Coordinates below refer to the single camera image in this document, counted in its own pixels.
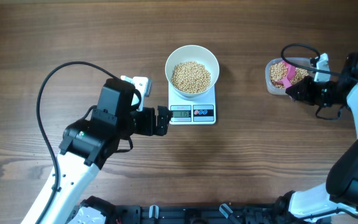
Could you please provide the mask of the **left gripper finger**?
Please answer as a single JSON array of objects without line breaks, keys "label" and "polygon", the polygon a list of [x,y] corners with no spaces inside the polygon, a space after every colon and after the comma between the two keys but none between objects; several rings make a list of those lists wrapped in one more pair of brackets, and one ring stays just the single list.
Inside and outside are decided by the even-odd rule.
[{"label": "left gripper finger", "polygon": [[155,134],[164,136],[167,134],[169,122],[165,119],[158,119]]},{"label": "left gripper finger", "polygon": [[166,106],[158,106],[158,120],[170,122],[173,113]]}]

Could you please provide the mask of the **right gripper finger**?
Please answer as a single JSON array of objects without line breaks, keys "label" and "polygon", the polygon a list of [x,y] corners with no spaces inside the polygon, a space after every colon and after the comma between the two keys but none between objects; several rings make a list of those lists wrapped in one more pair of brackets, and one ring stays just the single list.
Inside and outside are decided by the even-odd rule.
[{"label": "right gripper finger", "polygon": [[313,95],[306,90],[287,88],[285,93],[293,100],[305,103],[307,105],[315,105]]},{"label": "right gripper finger", "polygon": [[316,90],[314,78],[306,76],[298,83],[287,88],[287,93],[314,93]]}]

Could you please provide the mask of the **pink plastic measuring scoop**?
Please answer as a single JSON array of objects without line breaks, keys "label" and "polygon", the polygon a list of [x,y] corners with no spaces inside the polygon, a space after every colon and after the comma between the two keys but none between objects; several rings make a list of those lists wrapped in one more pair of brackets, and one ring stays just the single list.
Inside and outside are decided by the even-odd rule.
[{"label": "pink plastic measuring scoop", "polygon": [[277,83],[282,84],[285,88],[289,88],[292,86],[291,80],[294,78],[296,74],[296,68],[287,62],[283,62],[283,64],[287,68],[287,73],[281,80],[277,81]]}]

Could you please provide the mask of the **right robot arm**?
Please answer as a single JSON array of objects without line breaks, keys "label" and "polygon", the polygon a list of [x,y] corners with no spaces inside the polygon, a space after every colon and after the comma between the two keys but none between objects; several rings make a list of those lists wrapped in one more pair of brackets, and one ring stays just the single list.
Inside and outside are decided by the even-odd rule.
[{"label": "right robot arm", "polygon": [[358,52],[347,56],[336,82],[316,82],[305,77],[288,87],[294,101],[319,109],[338,104],[351,111],[356,127],[354,144],[332,166],[325,183],[279,197],[271,211],[273,223],[320,223],[333,215],[358,219]]}]

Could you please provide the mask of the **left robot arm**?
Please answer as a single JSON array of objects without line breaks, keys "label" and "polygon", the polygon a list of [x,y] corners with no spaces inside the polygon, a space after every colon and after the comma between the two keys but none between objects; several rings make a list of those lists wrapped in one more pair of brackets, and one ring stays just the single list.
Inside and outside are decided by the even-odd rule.
[{"label": "left robot arm", "polygon": [[173,113],[164,106],[139,111],[140,104],[132,102],[139,95],[127,81],[106,80],[90,119],[81,118],[64,130],[58,170],[51,171],[24,223],[65,223],[106,160],[121,152],[120,141],[130,141],[132,134],[166,135]]}]

